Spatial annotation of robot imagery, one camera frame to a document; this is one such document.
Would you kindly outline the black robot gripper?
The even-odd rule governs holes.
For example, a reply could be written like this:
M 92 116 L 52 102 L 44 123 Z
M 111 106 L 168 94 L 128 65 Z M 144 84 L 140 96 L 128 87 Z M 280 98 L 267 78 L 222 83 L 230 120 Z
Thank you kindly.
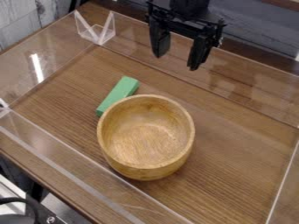
M 210 10 L 211 0 L 147 0 L 146 3 L 155 57 L 163 57 L 170 50 L 171 32 L 179 33 L 194 39 L 187 67 L 195 71 L 206 62 L 211 48 L 220 45 L 227 25 L 224 19 Z

